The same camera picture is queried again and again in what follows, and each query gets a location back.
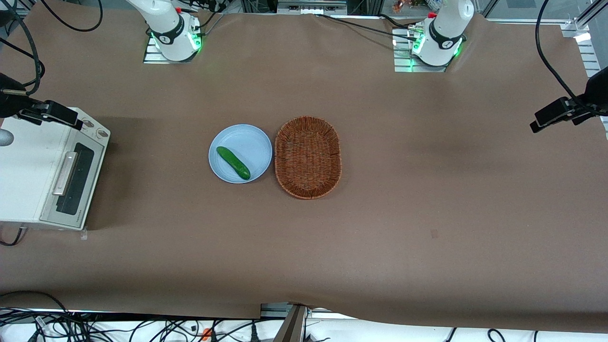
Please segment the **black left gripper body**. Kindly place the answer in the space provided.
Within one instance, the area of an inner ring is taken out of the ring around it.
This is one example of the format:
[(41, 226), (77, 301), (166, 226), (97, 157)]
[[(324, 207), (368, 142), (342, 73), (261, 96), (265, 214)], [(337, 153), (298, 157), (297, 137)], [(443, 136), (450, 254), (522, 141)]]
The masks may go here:
[(587, 80), (587, 104), (602, 113), (608, 112), (608, 67)]

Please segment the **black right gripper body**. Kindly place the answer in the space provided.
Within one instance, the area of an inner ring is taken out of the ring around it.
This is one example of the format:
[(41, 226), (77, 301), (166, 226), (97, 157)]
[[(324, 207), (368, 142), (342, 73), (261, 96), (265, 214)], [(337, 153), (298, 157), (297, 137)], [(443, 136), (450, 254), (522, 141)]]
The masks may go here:
[(23, 108), (23, 101), (20, 95), (8, 95), (4, 90), (25, 91), (26, 88), (17, 80), (0, 74), (0, 118), (7, 118), (16, 115)]

